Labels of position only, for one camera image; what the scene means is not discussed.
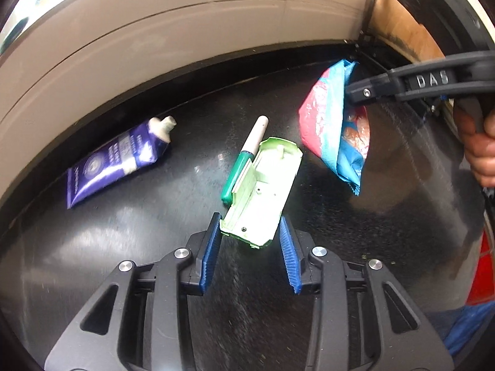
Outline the person's right hand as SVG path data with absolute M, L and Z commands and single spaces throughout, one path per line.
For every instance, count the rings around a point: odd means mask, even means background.
M 484 132 L 477 132 L 474 119 L 454 105 L 454 121 L 464 145 L 465 157 L 477 182 L 484 188 L 495 185 L 494 110 L 484 120 Z

